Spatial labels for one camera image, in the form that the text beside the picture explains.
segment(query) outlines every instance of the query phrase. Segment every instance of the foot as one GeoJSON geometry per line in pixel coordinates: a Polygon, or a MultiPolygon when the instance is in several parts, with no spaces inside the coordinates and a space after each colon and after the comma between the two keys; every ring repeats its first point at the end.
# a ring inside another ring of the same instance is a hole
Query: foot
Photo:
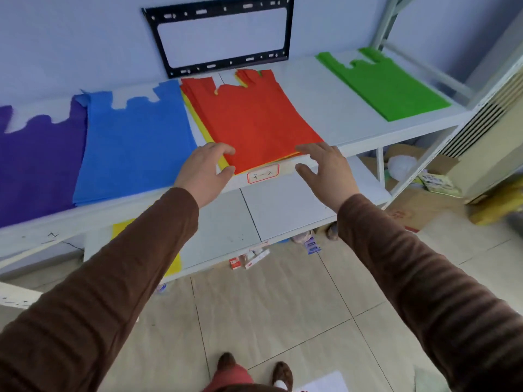
{"type": "Polygon", "coordinates": [[[272,384],[276,381],[283,381],[287,385],[287,391],[292,391],[292,384],[294,383],[294,378],[292,378],[292,371],[289,365],[285,362],[278,362],[272,371],[272,384]]]}
{"type": "Polygon", "coordinates": [[[231,352],[226,352],[218,360],[218,371],[225,370],[236,365],[236,360],[231,352]]]}

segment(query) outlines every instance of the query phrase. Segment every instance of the tiled floor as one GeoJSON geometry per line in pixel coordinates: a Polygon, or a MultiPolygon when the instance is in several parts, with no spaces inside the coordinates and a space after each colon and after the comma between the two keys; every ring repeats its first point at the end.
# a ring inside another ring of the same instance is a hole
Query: tiled floor
{"type": "MultiPolygon", "coordinates": [[[[444,213],[418,235],[523,314],[523,240],[504,223],[477,227],[444,213]]],[[[317,240],[319,254],[276,244],[248,271],[217,268],[170,283],[147,304],[101,390],[199,391],[223,351],[262,383],[279,360],[296,386],[338,370],[350,392],[410,392],[415,366],[436,373],[354,253],[317,240]]],[[[48,290],[77,266],[11,283],[48,290]]],[[[1,307],[0,326],[18,313],[1,307]]]]}

